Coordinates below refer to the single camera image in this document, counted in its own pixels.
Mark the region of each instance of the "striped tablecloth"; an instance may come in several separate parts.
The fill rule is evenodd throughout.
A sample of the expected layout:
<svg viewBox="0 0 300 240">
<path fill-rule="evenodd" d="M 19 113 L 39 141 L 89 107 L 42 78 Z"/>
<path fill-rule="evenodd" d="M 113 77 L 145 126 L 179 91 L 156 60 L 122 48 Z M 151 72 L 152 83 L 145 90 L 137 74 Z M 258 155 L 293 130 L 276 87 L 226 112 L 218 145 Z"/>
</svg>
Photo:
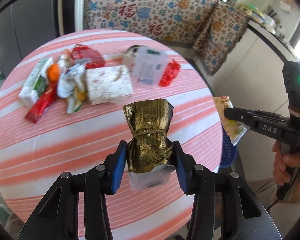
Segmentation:
<svg viewBox="0 0 300 240">
<path fill-rule="evenodd" d="M 26 78 L 42 57 L 57 59 L 64 49 L 77 43 L 98 50 L 108 66 L 119 65 L 122 54 L 138 44 L 166 51 L 182 69 L 169 87 L 134 89 L 132 98 L 120 105 L 84 106 L 68 115 L 66 101 L 59 100 L 37 124 L 30 123 L 25 119 L 28 109 L 18 100 Z M 114 153 L 120 140 L 132 139 L 122 111 L 124 104 L 156 98 L 166 98 L 174 106 L 168 138 L 179 140 L 184 152 L 197 163 L 217 169 L 222 148 L 218 113 L 205 82 L 176 52 L 149 38 L 114 30 L 72 33 L 32 52 L 0 90 L 0 190 L 8 206 L 26 221 L 63 171 L 87 172 Z M 106 201 L 115 240 L 162 240 L 189 220 L 193 196 L 183 194 L 175 172 L 163 187 L 131 191 L 125 170 L 117 194 L 107 196 Z M 78 220 L 79 236 L 84 239 L 83 194 Z"/>
</svg>

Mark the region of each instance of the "metal screw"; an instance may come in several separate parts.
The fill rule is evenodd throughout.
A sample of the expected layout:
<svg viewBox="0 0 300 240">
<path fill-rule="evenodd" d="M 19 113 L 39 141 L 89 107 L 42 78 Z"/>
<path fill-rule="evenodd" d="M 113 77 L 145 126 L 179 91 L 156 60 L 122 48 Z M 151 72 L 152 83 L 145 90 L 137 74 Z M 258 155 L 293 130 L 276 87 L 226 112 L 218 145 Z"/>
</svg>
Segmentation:
<svg viewBox="0 0 300 240">
<path fill-rule="evenodd" d="M 104 171 L 106 169 L 106 166 L 104 166 L 103 164 L 99 164 L 96 167 L 97 171 Z"/>
<path fill-rule="evenodd" d="M 202 171 L 203 170 L 203 166 L 201 164 L 196 164 L 194 166 L 194 169 L 197 170 L 197 171 Z"/>
<path fill-rule="evenodd" d="M 70 173 L 69 172 L 63 172 L 63 173 L 61 173 L 61 178 L 62 179 L 67 179 L 67 178 L 69 178 L 69 176 L 70 176 Z"/>
<path fill-rule="evenodd" d="M 239 177 L 239 173 L 237 173 L 236 171 L 231 171 L 230 172 L 230 176 L 233 178 L 238 178 Z"/>
</svg>

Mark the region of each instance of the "red wrapper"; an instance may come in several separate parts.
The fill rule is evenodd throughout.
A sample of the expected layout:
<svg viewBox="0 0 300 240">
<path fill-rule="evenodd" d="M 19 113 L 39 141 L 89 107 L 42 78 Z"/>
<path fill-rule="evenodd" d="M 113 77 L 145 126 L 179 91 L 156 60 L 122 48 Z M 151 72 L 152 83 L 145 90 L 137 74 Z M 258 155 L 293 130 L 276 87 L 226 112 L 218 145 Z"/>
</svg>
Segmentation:
<svg viewBox="0 0 300 240">
<path fill-rule="evenodd" d="M 59 97 L 57 95 L 58 82 L 51 83 L 44 94 L 34 104 L 26 115 L 26 119 L 32 123 L 38 122 L 41 116 L 47 111 L 47 109 L 56 102 Z"/>
<path fill-rule="evenodd" d="M 106 64 L 98 51 L 82 44 L 74 46 L 71 57 L 75 64 L 81 63 L 86 59 L 88 61 L 88 63 L 86 63 L 86 69 L 104 67 Z"/>
<path fill-rule="evenodd" d="M 174 80 L 178 76 L 180 69 L 181 66 L 174 60 L 172 60 L 172 62 L 169 62 L 159 82 L 159 86 L 161 87 L 169 86 L 172 80 Z"/>
</svg>

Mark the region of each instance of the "triangular cutout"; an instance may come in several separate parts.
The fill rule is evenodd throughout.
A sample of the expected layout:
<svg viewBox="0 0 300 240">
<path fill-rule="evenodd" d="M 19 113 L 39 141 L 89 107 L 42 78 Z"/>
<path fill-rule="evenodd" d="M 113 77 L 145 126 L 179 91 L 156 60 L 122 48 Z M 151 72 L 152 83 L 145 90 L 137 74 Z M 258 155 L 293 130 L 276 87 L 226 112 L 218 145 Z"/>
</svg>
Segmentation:
<svg viewBox="0 0 300 240">
<path fill-rule="evenodd" d="M 245 219 L 261 216 L 261 211 L 243 187 L 239 187 L 243 217 Z"/>
<path fill-rule="evenodd" d="M 49 196 L 48 200 L 39 211 L 38 216 L 47 219 L 56 219 L 58 214 L 59 202 L 61 197 L 61 187 L 57 187 Z"/>
</svg>

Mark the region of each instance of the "blue gripper pad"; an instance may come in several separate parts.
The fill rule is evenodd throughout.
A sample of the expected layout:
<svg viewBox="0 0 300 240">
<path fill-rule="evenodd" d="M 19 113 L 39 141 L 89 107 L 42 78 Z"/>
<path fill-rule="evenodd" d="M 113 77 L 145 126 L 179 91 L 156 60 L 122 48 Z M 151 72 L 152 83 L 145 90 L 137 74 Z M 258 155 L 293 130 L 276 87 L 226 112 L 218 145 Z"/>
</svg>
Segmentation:
<svg viewBox="0 0 300 240">
<path fill-rule="evenodd" d="M 112 173 L 111 190 L 113 194 L 115 194 L 120 187 L 124 166 L 126 165 L 126 146 L 121 147 L 121 149 L 117 149 L 117 150 L 120 150 L 120 154 L 119 154 L 117 164 Z"/>
<path fill-rule="evenodd" d="M 183 190 L 184 194 L 187 194 L 189 190 L 189 186 L 187 183 L 187 174 L 179 155 L 177 155 L 176 173 L 180 188 Z"/>
</svg>

